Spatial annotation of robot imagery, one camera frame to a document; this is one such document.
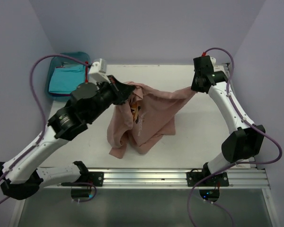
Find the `teal cloth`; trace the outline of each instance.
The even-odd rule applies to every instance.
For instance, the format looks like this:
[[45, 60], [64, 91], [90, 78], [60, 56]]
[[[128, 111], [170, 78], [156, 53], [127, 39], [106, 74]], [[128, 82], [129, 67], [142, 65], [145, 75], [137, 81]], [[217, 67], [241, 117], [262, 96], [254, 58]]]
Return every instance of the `teal cloth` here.
[[49, 92], [56, 94], [70, 94], [85, 81], [85, 66], [76, 65], [70, 68], [55, 68]]

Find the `wall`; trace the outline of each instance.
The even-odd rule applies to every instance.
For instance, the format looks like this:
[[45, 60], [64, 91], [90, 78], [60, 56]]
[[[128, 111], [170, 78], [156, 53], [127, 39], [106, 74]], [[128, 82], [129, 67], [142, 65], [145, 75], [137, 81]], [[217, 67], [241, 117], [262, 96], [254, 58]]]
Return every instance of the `wall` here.
[[[233, 84], [250, 117], [263, 124], [284, 150], [284, 0], [267, 0], [235, 56]], [[277, 148], [265, 140], [257, 161], [271, 160]], [[284, 227], [284, 155], [265, 166]]]
[[191, 64], [213, 46], [235, 54], [265, 0], [30, 1], [57, 52], [86, 51], [110, 64]]
[[[0, 161], [8, 161], [41, 130], [40, 113], [31, 96], [32, 64], [53, 49], [27, 0], [0, 1]], [[44, 95], [49, 61], [37, 67], [34, 85], [46, 115], [51, 101]], [[4, 196], [0, 191], [0, 200]], [[0, 227], [9, 224], [15, 201], [0, 205]]]

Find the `pink cloth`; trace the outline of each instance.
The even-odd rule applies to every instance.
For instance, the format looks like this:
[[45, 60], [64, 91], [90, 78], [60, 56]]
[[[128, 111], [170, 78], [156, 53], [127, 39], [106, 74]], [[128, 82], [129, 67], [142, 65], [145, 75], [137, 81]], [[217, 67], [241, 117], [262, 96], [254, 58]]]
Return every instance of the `pink cloth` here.
[[117, 158], [123, 158], [128, 142], [146, 154], [163, 135], [175, 135], [175, 114], [196, 93], [190, 87], [165, 92], [145, 84], [127, 84], [136, 89], [125, 104], [115, 106], [107, 129], [109, 154]]

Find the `graphic print on shirt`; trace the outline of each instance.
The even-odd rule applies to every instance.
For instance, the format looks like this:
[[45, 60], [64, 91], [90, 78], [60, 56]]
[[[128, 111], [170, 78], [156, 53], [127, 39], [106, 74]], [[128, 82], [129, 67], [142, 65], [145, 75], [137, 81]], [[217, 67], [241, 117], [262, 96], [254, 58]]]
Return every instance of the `graphic print on shirt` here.
[[133, 122], [137, 124], [139, 122], [139, 111], [141, 110], [141, 106], [138, 105], [138, 102], [135, 102], [130, 107], [133, 115]]

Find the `teal basket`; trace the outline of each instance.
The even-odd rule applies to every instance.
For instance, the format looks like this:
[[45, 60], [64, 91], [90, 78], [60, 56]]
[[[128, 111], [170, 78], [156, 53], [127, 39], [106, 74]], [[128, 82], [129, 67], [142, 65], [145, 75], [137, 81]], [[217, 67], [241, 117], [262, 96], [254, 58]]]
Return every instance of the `teal basket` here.
[[[86, 62], [88, 61], [90, 63], [90, 57], [87, 53], [84, 52], [70, 52], [70, 53], [61, 53], [73, 58], [78, 59], [79, 61]], [[78, 64], [70, 59], [62, 58], [62, 57], [53, 57], [51, 60], [51, 64], [49, 65], [48, 73], [47, 73], [47, 79], [45, 84], [45, 93], [46, 95], [53, 99], [54, 101], [58, 102], [67, 102], [70, 97], [69, 96], [59, 96], [59, 95], [53, 95], [49, 92], [49, 84], [51, 82], [53, 72], [56, 67], [60, 67], [65, 64]]]

